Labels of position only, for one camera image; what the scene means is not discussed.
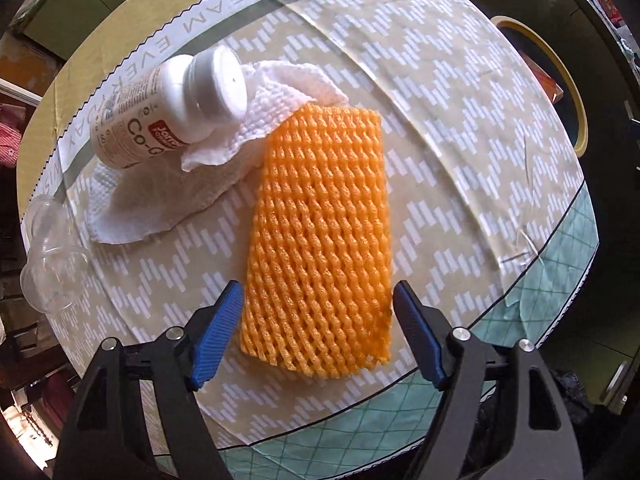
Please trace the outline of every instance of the round table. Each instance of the round table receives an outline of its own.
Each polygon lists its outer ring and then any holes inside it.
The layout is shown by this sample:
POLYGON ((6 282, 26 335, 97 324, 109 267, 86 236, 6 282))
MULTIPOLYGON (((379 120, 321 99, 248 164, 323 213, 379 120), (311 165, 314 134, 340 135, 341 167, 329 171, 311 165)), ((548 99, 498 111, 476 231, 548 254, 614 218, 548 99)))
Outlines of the round table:
MULTIPOLYGON (((593 209, 542 88, 468 0, 128 0, 58 75, 18 160, 20 211, 32 195, 59 197, 91 254, 82 300, 49 317, 80 374, 103 338, 151 340, 244 280, 259 171, 143 242, 94 244, 84 227, 97 105, 163 60, 217 43, 242 62, 315 63, 351 105, 380 113, 394 283, 407 279, 483 340, 544 340, 591 265, 593 209)), ((391 355, 322 380, 248 357, 234 338, 196 396, 236 479, 335 478, 426 434, 439 394, 416 372, 397 322, 391 355)), ((152 389, 142 392, 164 455, 152 389)))

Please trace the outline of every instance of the green diamond pattern fabric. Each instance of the green diamond pattern fabric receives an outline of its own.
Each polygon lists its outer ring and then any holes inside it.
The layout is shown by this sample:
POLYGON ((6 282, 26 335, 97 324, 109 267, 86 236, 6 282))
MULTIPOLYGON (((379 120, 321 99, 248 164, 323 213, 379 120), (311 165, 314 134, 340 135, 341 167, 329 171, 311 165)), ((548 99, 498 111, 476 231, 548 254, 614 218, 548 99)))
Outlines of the green diamond pattern fabric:
POLYGON ((228 449, 222 454, 236 480, 332 477, 420 440, 439 402, 440 393, 414 372, 328 420, 252 448, 228 449))
POLYGON ((597 247, 598 231, 585 184, 540 257, 472 331, 484 341, 503 346, 524 337, 539 341, 568 306, 597 247))
MULTIPOLYGON (((539 339, 568 305, 598 246, 586 185, 556 232, 506 297, 473 332, 493 344, 539 339)), ((486 383, 484 391, 491 389, 486 383)), ((440 393, 419 372, 349 410, 251 447, 221 451, 235 480, 320 480, 340 476, 410 449, 426 434, 440 393)), ((167 457, 161 457, 170 466, 167 457)))

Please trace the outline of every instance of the bottle label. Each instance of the bottle label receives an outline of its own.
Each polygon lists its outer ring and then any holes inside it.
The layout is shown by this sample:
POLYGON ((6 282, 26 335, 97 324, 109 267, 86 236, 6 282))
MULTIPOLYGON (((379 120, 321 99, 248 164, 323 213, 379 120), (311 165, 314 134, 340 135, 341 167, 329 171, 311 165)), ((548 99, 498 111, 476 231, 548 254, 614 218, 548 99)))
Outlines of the bottle label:
POLYGON ((146 158, 186 145, 161 116, 159 86, 157 67, 102 102, 92 137, 103 163, 112 168, 130 168, 146 158))

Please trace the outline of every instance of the orange foam net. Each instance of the orange foam net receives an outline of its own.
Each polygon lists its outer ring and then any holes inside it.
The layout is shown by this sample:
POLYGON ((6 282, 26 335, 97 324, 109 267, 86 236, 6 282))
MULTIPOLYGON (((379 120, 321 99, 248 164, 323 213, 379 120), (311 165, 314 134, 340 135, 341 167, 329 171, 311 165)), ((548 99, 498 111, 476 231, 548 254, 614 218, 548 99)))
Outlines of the orange foam net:
POLYGON ((379 115, 305 105, 267 143, 242 350, 308 376, 386 363, 391 252, 379 115))

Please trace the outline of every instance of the blue gripper pad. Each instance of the blue gripper pad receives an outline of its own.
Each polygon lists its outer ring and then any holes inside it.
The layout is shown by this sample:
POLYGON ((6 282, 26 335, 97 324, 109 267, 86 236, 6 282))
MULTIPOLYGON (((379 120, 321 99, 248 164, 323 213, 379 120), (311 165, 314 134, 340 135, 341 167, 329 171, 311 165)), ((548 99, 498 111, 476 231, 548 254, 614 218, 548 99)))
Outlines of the blue gripper pad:
POLYGON ((440 389, 448 379, 442 366, 442 347, 420 312, 424 307, 407 282, 398 282, 394 287, 393 304, 420 373, 440 389))
POLYGON ((226 345, 242 313, 242 285, 232 282, 216 302, 218 310, 202 338, 194 345, 191 383, 200 389, 218 371, 226 345))

